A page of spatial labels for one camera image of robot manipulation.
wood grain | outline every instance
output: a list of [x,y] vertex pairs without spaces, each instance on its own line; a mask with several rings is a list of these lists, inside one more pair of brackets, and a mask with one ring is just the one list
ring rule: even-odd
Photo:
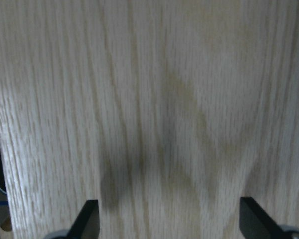
[[299,0],[0,0],[0,142],[15,239],[299,227]]

wooden board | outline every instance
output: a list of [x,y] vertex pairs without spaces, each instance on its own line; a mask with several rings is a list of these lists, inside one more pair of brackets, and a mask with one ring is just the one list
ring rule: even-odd
[[15,239],[299,227],[299,0],[0,0],[0,141]]

